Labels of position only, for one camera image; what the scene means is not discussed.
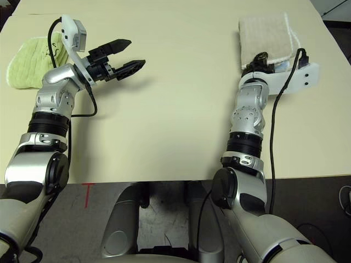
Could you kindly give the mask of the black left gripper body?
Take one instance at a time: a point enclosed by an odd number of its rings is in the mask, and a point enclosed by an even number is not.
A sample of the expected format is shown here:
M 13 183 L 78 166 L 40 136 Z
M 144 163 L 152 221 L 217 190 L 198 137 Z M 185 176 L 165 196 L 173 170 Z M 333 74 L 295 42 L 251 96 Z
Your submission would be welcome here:
M 108 56 L 118 53 L 116 45 L 101 45 L 89 51 L 87 71 L 94 81 L 117 79 L 116 70 L 109 65 Z

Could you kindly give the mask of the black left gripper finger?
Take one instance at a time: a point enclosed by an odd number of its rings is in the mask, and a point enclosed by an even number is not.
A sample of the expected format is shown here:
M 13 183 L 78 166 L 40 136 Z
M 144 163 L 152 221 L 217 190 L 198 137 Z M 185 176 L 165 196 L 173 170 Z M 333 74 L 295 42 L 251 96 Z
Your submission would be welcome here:
M 116 39 L 106 44 L 106 54 L 117 54 L 119 52 L 124 51 L 132 41 L 128 39 Z
M 122 67 L 114 70 L 114 76 L 117 80 L 122 80 L 127 77 L 130 77 L 131 75 L 138 72 L 145 65 L 145 63 L 145 60 L 130 61 L 124 64 Z

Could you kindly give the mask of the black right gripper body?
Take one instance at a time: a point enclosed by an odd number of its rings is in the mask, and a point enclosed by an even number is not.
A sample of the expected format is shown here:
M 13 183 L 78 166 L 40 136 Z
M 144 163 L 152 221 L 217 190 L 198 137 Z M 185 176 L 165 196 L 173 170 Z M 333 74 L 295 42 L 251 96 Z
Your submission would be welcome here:
M 264 72 L 264 73 L 274 73 L 275 65 L 268 64 L 268 53 L 261 52 L 257 54 L 254 59 L 246 66 L 246 73 L 251 72 Z

